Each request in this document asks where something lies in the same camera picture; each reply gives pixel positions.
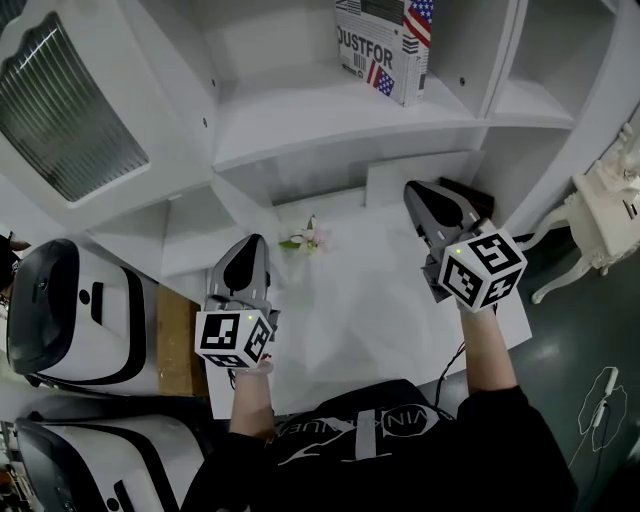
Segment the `pink white flower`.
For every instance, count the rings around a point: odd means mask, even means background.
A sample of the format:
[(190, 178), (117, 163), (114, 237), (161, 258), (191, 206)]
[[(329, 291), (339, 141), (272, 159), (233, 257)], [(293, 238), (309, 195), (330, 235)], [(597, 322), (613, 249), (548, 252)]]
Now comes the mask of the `pink white flower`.
[(302, 251), (308, 255), (318, 251), (329, 253), (334, 249), (331, 231), (324, 228), (315, 215), (310, 216), (303, 228), (296, 230), (278, 245), (284, 250)]

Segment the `white shelf compartment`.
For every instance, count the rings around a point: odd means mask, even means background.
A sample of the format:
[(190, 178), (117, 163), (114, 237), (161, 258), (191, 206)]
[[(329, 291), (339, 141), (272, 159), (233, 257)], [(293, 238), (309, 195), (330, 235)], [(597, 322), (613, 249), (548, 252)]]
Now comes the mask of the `white shelf compartment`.
[(342, 68), (333, 0), (193, 0), (220, 82), (217, 171), (290, 151), (425, 130), (485, 128), (435, 75), (403, 108)]

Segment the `ribbed glass cabinet door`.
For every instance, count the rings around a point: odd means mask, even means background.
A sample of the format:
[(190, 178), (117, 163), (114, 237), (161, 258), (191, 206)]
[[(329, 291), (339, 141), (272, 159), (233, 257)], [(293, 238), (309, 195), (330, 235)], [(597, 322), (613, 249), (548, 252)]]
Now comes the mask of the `ribbed glass cabinet door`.
[(150, 161), (56, 13), (30, 29), (0, 65), (0, 133), (69, 202)]

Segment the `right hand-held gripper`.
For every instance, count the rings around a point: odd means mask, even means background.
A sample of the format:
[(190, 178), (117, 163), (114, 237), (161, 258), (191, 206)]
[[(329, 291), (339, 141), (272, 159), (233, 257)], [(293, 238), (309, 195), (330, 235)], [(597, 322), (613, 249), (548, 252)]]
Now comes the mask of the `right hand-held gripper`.
[(464, 197), (433, 183), (408, 181), (403, 198), (418, 236), (430, 248), (458, 237), (440, 255), (432, 249), (423, 266), (437, 302), (452, 297), (461, 309), (476, 313), (495, 308), (516, 289), (527, 260), (505, 230), (479, 221)]

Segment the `white black delivery robot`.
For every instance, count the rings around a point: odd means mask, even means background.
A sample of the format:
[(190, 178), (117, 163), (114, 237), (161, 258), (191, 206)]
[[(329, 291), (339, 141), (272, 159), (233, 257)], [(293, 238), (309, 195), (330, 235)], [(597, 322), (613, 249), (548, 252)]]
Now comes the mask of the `white black delivery robot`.
[(13, 283), (9, 365), (17, 374), (55, 385), (159, 395), (158, 288), (69, 239), (35, 248)]
[(27, 479), (46, 512), (180, 512), (210, 443), (161, 414), (15, 423)]

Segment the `newsprint flag pattern book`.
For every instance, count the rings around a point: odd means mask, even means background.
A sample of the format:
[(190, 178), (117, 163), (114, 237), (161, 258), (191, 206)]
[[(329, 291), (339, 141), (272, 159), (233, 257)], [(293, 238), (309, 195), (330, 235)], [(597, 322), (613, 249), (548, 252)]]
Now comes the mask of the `newsprint flag pattern book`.
[(402, 107), (423, 100), (433, 0), (334, 0), (342, 67)]

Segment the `white desk hutch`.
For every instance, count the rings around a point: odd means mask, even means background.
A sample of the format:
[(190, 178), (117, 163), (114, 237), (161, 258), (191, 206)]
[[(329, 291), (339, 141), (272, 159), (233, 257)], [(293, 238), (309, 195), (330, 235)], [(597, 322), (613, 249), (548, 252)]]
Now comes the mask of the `white desk hutch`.
[(527, 229), (640, 100), (640, 0), (433, 0), (427, 75), (485, 128), (332, 142), (217, 171), (220, 82), (193, 0), (0, 0), (0, 65), (56, 13), (150, 161), (76, 202), (0, 133), (0, 225), (38, 244), (77, 235), (156, 279), (211, 265), (249, 232), (279, 237), (283, 204), (357, 188), (370, 163), (457, 151), (455, 177)]

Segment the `brown cardboard box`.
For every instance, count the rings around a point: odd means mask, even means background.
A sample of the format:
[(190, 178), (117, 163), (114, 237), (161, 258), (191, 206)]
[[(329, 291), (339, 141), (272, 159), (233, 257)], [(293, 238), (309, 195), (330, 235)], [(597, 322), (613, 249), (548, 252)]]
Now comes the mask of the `brown cardboard box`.
[(157, 356), (160, 394), (207, 397), (206, 373), (194, 349), (197, 303), (160, 286), (157, 294)]

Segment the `person's right forearm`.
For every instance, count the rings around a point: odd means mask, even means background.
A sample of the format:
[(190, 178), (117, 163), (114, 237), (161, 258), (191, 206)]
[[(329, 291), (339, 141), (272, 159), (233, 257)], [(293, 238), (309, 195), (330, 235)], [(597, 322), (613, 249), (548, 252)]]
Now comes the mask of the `person's right forearm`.
[(470, 395), (515, 388), (517, 380), (495, 312), (460, 311)]

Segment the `person's left forearm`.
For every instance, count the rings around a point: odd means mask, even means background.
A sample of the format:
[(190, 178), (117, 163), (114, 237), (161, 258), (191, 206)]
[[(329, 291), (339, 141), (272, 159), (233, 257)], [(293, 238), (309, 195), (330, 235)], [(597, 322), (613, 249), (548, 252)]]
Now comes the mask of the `person's left forearm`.
[(270, 360), (255, 368), (233, 371), (235, 390), (230, 418), (231, 433), (267, 440), (275, 435), (275, 420), (269, 383)]

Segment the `person's black printed shirt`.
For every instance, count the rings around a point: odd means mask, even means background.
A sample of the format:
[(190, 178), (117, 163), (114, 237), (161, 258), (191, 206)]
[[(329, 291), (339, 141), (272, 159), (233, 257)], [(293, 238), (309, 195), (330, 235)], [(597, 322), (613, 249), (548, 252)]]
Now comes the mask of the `person's black printed shirt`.
[(262, 440), (225, 434), (180, 512), (573, 512), (578, 490), (519, 387), (455, 418), (406, 380), (330, 399)]

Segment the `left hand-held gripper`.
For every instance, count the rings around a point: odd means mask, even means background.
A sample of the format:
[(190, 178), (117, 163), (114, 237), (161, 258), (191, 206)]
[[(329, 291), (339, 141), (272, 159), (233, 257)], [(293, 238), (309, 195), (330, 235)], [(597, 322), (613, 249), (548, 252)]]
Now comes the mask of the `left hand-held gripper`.
[(210, 295), (196, 313), (194, 349), (199, 357), (219, 368), (258, 367), (267, 344), (274, 341), (281, 313), (265, 300), (270, 267), (269, 248), (259, 234), (241, 239), (216, 263)]

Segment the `brown wooden organizer box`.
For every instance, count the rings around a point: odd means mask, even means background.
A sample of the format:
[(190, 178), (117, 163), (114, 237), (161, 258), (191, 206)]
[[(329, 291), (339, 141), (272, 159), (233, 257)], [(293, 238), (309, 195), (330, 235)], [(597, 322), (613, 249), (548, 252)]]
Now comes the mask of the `brown wooden organizer box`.
[(492, 218), (495, 206), (493, 196), (444, 177), (439, 178), (437, 184), (464, 197), (481, 218)]

